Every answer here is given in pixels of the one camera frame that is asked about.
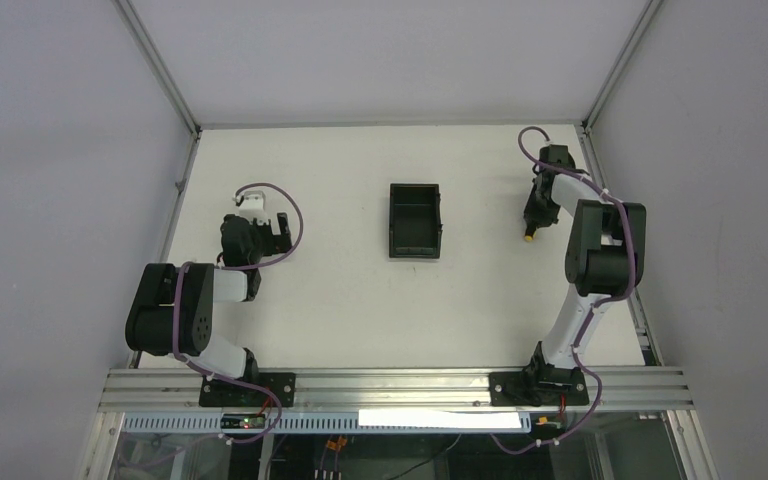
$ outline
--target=black tray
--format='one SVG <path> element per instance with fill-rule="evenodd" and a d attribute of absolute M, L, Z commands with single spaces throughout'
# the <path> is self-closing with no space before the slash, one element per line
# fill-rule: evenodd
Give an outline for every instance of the black tray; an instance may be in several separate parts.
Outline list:
<path fill-rule="evenodd" d="M 440 258 L 440 185 L 390 184 L 390 258 Z"/>

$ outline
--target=white wall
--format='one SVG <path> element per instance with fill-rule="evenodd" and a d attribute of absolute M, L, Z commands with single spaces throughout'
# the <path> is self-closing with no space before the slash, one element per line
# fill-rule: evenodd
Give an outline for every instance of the white wall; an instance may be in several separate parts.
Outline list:
<path fill-rule="evenodd" d="M 76 471 L 186 142 L 112 2 L 0 2 L 0 479 Z"/>
<path fill-rule="evenodd" d="M 768 478 L 768 2 L 665 2 L 595 135 L 722 478 Z"/>
<path fill-rule="evenodd" d="M 135 0 L 203 125 L 580 120 L 646 0 Z"/>

